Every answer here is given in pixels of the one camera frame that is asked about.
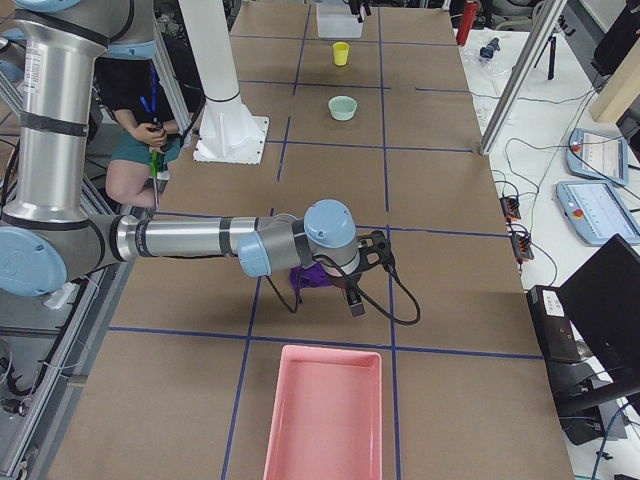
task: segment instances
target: green shorts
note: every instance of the green shorts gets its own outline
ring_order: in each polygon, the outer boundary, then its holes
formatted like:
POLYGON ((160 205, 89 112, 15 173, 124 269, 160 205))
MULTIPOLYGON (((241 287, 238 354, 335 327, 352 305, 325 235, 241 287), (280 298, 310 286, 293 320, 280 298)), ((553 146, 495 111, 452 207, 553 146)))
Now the green shorts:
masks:
MULTIPOLYGON (((180 138, 170 138, 167 147, 164 154, 165 164, 172 162, 180 155, 180 138)), ((111 160, 129 160, 148 165, 151 160, 149 145, 136 140, 128 132, 125 132, 111 154, 111 160)))

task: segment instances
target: purple object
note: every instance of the purple object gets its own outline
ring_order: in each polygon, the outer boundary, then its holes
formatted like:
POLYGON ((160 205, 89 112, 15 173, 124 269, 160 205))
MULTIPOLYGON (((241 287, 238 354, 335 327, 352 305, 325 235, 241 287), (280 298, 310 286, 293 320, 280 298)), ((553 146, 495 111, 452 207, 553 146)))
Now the purple object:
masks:
POLYGON ((296 295, 300 293, 300 290, 307 287, 327 287, 331 285, 331 282, 327 278, 327 274, 322 269, 322 265, 314 263, 309 268, 294 267, 289 272, 289 281, 296 295))

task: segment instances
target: pink plastic bin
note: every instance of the pink plastic bin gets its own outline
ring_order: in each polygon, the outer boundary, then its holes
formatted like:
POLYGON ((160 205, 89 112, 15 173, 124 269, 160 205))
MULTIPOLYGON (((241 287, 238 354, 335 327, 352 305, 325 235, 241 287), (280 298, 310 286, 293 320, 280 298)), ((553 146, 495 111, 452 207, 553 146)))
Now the pink plastic bin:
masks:
POLYGON ((282 349, 264 480, 382 479, 382 361, 282 349))

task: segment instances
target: black monitor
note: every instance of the black monitor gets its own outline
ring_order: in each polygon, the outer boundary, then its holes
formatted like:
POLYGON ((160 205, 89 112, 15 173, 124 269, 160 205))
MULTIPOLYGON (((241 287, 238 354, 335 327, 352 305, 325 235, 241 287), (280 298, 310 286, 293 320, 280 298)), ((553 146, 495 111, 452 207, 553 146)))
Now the black monitor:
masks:
POLYGON ((613 236, 558 290, 567 316, 613 383, 557 402, 570 415, 626 396, 640 413, 640 255, 613 236))

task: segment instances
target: green bowl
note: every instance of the green bowl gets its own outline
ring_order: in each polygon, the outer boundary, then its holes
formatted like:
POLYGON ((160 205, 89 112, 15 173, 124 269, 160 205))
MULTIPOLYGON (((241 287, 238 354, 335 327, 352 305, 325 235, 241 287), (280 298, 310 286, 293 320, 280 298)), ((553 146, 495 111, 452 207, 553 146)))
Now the green bowl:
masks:
POLYGON ((329 112, 336 120, 345 122, 351 120, 358 108, 358 102, 351 97, 340 95, 329 100, 329 112))

